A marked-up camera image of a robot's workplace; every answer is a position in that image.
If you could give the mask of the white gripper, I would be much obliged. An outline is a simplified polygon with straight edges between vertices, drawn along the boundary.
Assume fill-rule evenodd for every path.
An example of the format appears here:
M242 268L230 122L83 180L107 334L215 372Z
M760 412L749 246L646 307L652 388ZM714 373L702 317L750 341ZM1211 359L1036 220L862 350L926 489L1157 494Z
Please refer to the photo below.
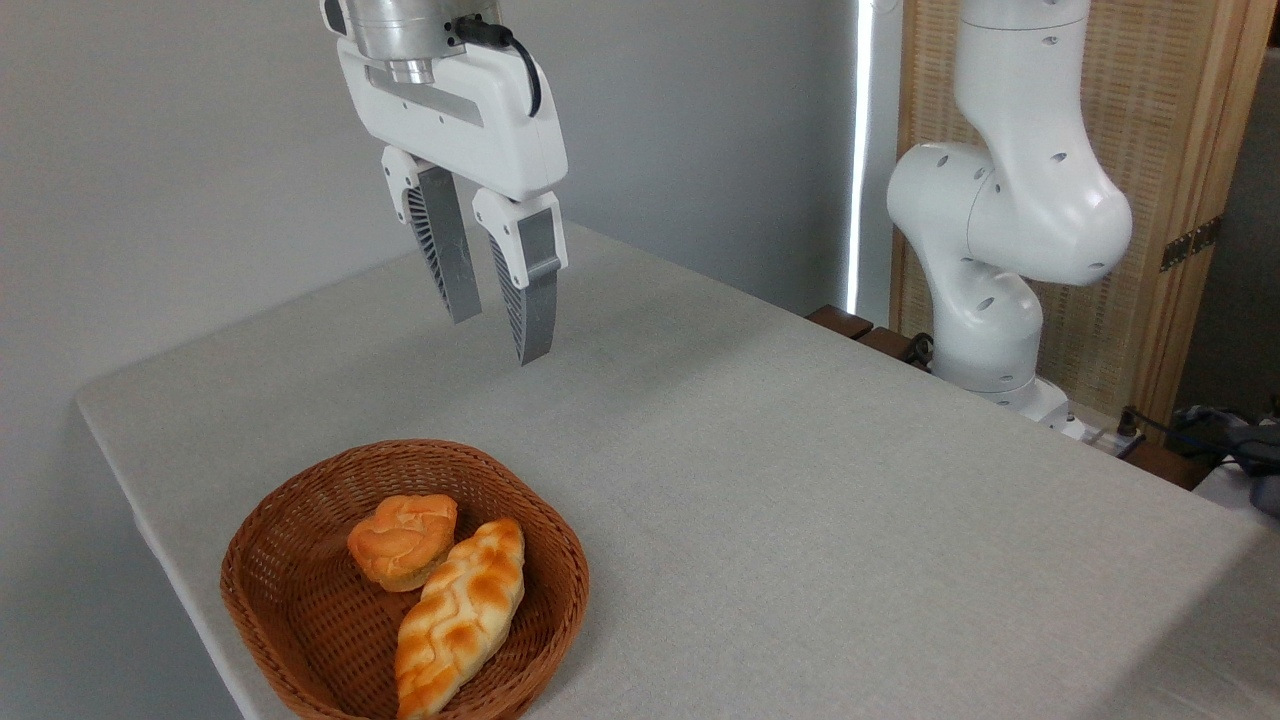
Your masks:
M347 38L335 49L360 120L388 145L381 165L390 200L413 232L451 320L483 311L456 173L486 187L472 206L489 236L520 364L545 356L557 274L568 265L561 206L547 191L567 176L568 163L544 72L532 115L529 73L517 53L472 45L435 59L431 83L411 85L394 82Z

